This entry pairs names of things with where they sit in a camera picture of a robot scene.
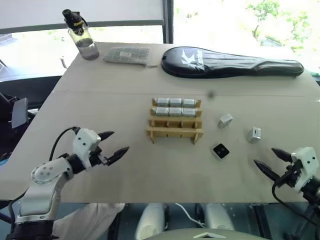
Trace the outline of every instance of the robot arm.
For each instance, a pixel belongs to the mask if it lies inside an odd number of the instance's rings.
[[[262,161],[254,160],[257,167],[278,187],[287,184],[294,188],[297,193],[302,192],[303,197],[311,204],[320,204],[320,180],[315,177],[319,168],[319,161],[316,152],[312,147],[301,147],[293,153],[288,153],[279,148],[272,148],[275,155],[289,162],[287,171],[283,176],[279,176]]]
[[[32,171],[31,183],[21,201],[14,231],[7,236],[7,240],[55,239],[51,236],[52,227],[64,185],[83,170],[89,171],[99,164],[113,164],[129,149],[124,147],[110,158],[102,157],[98,144],[114,132],[97,134],[86,128],[77,129],[75,132],[72,155],[64,154]]]

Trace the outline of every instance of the tree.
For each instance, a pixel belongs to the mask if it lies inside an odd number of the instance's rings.
[[[258,38],[258,28],[263,21],[265,21],[269,15],[276,17],[279,13],[279,3],[277,0],[262,0],[256,5],[250,4],[247,9],[252,10],[253,14],[257,18],[257,25],[252,31],[252,35],[255,39]]]
[[[298,16],[287,17],[287,22],[292,23],[292,38],[300,43],[304,43],[311,34],[309,17],[305,11],[300,12]]]

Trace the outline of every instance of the black square object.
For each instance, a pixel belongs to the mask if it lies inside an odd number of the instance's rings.
[[[213,151],[219,156],[219,158],[223,159],[225,156],[227,156],[230,152],[229,150],[220,143],[219,145],[215,146],[213,148]]]

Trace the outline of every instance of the small metal cube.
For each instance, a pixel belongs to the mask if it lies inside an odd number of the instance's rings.
[[[195,117],[197,110],[195,108],[183,108],[182,112],[184,117]]]
[[[194,99],[183,99],[182,106],[186,108],[196,107],[196,100]]]
[[[169,106],[169,98],[157,98],[156,105],[160,107],[168,107]]]
[[[227,113],[226,115],[223,115],[222,117],[220,117],[218,127],[222,129],[228,126],[233,119],[234,118],[229,113]]]
[[[168,116],[169,115],[169,108],[168,107],[156,107],[155,108],[155,115],[156,116]]]
[[[181,107],[170,107],[169,108],[169,116],[171,117],[180,117],[182,116],[182,108]]]
[[[247,140],[249,143],[254,144],[261,139],[261,128],[253,127],[247,136]]]
[[[170,107],[181,107],[182,99],[181,98],[170,98],[169,100]]]

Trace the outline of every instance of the black bottle cap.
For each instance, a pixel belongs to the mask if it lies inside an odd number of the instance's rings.
[[[78,30],[82,28],[82,25],[85,23],[83,18],[80,16],[80,12],[78,11],[71,11],[70,9],[65,9],[62,11],[64,16],[64,21],[66,25],[73,29]]]

